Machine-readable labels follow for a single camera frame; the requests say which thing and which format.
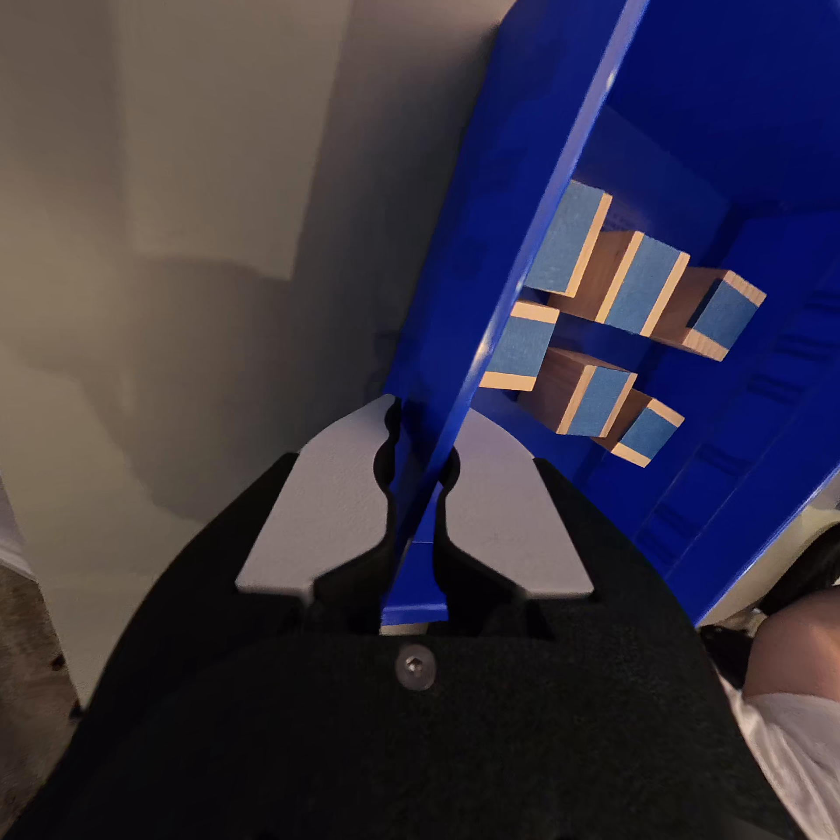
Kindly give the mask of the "person's white shirt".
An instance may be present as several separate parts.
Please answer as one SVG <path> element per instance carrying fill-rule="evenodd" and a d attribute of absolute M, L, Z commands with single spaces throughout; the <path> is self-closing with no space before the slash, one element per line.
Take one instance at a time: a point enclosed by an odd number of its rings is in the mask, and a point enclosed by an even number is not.
<path fill-rule="evenodd" d="M 719 680 L 752 756 L 804 835 L 838 839 L 838 703 L 785 693 L 744 699 Z"/>

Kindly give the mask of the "blue plastic bin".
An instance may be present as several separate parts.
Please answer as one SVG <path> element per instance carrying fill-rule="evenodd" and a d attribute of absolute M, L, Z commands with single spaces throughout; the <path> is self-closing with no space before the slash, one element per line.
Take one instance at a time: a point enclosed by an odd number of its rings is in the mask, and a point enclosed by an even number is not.
<path fill-rule="evenodd" d="M 503 18 L 385 389 L 401 559 L 469 410 L 571 482 L 694 624 L 838 477 L 838 2 L 516 2 Z M 766 293 L 722 361 L 561 315 L 552 346 L 684 417 L 647 467 L 480 381 L 571 181 Z"/>

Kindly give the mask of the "group of taped wooden cubes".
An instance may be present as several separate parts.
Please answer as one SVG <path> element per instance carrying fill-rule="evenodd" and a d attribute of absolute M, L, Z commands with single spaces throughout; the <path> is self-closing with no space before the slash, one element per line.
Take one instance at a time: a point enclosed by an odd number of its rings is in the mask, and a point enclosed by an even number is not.
<path fill-rule="evenodd" d="M 604 229 L 612 201 L 568 184 L 523 282 L 547 301 L 513 305 L 479 387 L 516 392 L 550 432 L 644 468 L 684 417 L 638 391 L 636 373 L 552 346 L 560 316 L 723 361 L 767 296 L 732 270 L 689 267 L 686 252 L 639 230 Z"/>

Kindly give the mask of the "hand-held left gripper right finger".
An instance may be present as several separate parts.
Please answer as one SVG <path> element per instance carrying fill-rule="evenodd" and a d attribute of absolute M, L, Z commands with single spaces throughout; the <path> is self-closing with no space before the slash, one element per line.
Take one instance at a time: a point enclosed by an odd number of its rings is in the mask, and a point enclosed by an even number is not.
<path fill-rule="evenodd" d="M 585 599 L 594 585 L 536 466 L 515 437 L 469 410 L 439 510 L 449 543 L 536 600 Z"/>

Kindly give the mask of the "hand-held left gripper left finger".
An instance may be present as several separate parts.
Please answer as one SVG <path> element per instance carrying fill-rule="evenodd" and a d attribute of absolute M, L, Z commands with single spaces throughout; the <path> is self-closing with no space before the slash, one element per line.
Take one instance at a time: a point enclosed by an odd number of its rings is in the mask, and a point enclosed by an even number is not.
<path fill-rule="evenodd" d="M 238 574 L 241 592 L 315 597 L 319 578 L 383 541 L 387 501 L 374 462 L 396 405 L 382 395 L 302 447 Z"/>

